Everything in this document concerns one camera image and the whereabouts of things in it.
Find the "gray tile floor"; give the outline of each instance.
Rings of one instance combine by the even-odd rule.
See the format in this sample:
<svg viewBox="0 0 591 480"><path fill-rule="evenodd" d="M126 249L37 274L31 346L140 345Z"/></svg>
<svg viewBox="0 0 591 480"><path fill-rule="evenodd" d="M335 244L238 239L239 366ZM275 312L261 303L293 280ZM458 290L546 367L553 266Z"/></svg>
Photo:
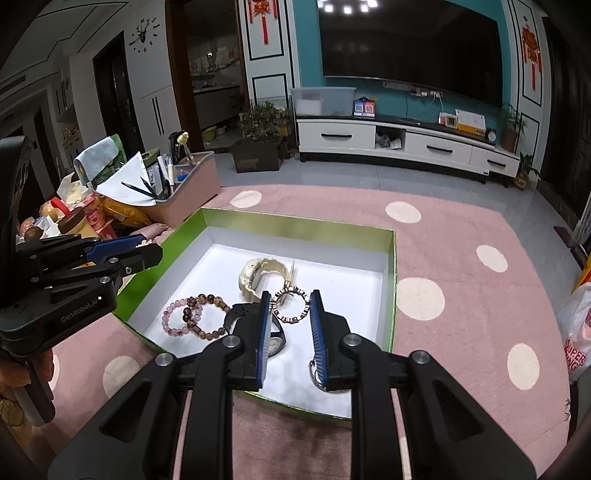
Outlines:
<svg viewBox="0 0 591 480"><path fill-rule="evenodd" d="M293 184L386 190L436 197L499 211L515 231L542 281L554 312L573 288L580 268L554 231L566 224L535 190L396 167L289 159L276 172L236 173L230 154L216 155L222 186Z"/></svg>

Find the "jar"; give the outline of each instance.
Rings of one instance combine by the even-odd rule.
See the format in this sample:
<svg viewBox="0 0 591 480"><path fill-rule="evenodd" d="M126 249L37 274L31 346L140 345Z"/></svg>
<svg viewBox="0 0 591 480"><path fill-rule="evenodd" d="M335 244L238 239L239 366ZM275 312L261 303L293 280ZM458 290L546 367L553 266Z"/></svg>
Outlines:
<svg viewBox="0 0 591 480"><path fill-rule="evenodd" d="M60 229L62 235L79 233L82 238L99 237L88 223L82 207L76 207L73 209L69 215L57 222L57 227Z"/></svg>

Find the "plastic bag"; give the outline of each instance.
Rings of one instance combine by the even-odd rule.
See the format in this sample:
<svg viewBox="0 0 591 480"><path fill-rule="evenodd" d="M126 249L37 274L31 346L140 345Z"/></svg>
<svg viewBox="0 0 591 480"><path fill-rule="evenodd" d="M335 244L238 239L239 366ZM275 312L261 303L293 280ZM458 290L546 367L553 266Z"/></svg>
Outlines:
<svg viewBox="0 0 591 480"><path fill-rule="evenodd" d="M569 380L576 382L591 364L591 283L584 283L558 313Z"/></svg>

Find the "black tv screen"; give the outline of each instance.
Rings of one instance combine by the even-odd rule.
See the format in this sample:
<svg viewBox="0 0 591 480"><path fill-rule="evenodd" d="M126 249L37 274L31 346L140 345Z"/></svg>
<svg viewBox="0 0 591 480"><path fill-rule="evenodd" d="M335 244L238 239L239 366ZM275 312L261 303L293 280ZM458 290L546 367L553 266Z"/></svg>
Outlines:
<svg viewBox="0 0 591 480"><path fill-rule="evenodd" d="M326 77L406 82L502 103L499 28L444 0L321 0Z"/></svg>

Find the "human hand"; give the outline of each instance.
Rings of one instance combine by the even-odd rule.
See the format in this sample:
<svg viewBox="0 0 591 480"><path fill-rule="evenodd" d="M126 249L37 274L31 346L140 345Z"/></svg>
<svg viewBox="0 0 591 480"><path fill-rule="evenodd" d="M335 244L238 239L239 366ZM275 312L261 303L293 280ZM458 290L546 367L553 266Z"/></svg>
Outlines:
<svg viewBox="0 0 591 480"><path fill-rule="evenodd" d="M53 378L53 351L49 349L33 359L40 380L49 382ZM8 359L0 359L0 397L14 401L13 388L24 387L31 383L25 366Z"/></svg>

